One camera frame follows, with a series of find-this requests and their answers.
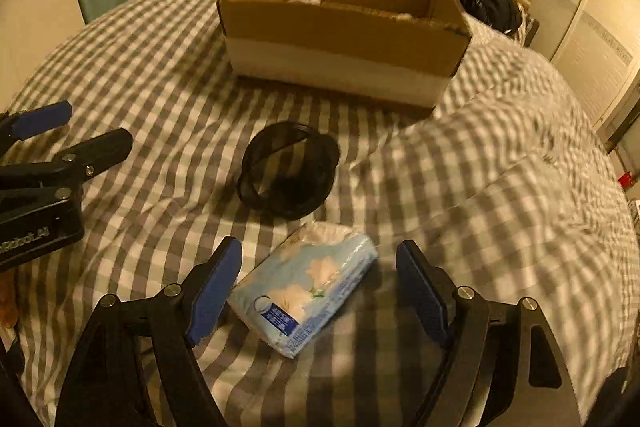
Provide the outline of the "blue tissue pack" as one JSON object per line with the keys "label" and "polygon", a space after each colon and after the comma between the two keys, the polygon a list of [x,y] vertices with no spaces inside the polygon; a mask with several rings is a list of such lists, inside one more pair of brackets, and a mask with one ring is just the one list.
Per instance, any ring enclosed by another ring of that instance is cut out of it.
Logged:
{"label": "blue tissue pack", "polygon": [[376,260],[378,250],[368,234],[311,221],[237,283],[228,303],[248,329],[292,359],[344,305]]}

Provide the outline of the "black round mesh container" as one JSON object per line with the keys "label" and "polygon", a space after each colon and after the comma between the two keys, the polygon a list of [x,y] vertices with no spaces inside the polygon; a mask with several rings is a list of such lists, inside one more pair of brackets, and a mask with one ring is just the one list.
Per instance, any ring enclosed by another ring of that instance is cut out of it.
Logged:
{"label": "black round mesh container", "polygon": [[245,150],[239,199],[266,215],[298,220],[328,198],[339,159],[340,148],[333,136],[293,121],[270,124]]}

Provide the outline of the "red fire extinguisher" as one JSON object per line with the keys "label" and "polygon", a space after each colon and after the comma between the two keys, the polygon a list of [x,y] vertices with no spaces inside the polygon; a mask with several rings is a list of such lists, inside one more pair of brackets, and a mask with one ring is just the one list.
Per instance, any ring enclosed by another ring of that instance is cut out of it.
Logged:
{"label": "red fire extinguisher", "polygon": [[627,191],[636,184],[636,180],[631,172],[626,171],[618,178],[618,183]]}

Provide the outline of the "brown cardboard box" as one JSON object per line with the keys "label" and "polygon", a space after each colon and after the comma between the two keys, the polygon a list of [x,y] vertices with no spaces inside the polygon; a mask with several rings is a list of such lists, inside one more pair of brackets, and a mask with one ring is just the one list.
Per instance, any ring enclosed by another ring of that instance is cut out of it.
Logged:
{"label": "brown cardboard box", "polygon": [[236,75],[431,109],[472,32],[458,0],[218,0]]}

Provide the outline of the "chair with black clothes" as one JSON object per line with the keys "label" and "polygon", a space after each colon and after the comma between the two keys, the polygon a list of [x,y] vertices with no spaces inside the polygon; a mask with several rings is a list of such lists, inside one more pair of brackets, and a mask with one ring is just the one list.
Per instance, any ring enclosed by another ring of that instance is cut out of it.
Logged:
{"label": "chair with black clothes", "polygon": [[528,48],[539,28],[528,0],[459,0],[462,8],[487,26]]}

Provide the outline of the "white sliding wardrobe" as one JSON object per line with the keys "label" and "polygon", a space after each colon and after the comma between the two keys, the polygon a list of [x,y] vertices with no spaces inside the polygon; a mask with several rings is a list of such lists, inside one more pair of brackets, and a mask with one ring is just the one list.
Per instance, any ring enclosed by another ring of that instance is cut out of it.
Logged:
{"label": "white sliding wardrobe", "polygon": [[639,0],[533,0],[530,12],[539,22],[530,47],[601,128],[639,74]]}

